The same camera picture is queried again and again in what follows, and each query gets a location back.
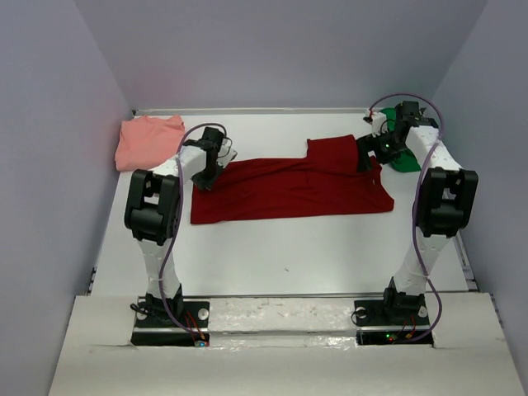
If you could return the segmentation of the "red t shirt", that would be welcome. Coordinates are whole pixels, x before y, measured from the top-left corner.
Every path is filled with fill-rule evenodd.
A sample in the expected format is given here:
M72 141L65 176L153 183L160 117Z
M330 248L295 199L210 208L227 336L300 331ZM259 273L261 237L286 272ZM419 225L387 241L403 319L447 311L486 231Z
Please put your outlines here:
M191 224L390 212L394 199L381 166L358 172L353 135L310 139L303 158L257 158L230 163L210 190L195 188Z

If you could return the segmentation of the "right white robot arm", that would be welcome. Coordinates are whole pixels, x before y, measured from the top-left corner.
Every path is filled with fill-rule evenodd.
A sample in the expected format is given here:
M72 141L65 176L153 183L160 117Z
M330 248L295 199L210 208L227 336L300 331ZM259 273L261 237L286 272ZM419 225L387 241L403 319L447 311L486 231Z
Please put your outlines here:
M441 250L470 219L479 183L475 171L454 160L442 141L440 117L425 115L420 99L396 105L394 116L369 108L371 132L359 139L358 170L375 158L387 164L410 151L420 166L412 204L412 241L403 264L391 277L382 299L359 300L351 318L356 326L392 327L427 322L425 293Z

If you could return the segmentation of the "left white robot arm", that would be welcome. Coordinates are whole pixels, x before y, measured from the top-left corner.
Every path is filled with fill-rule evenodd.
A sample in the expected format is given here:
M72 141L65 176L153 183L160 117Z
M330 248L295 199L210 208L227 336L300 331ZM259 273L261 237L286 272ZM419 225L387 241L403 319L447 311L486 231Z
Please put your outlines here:
M172 255L182 221L184 186L192 182L201 191L211 190L236 156L227 129L219 123L204 123L183 135L176 153L165 163L132 173L124 223L142 251L148 276L145 304L135 305L136 313L196 332L180 322L182 283Z

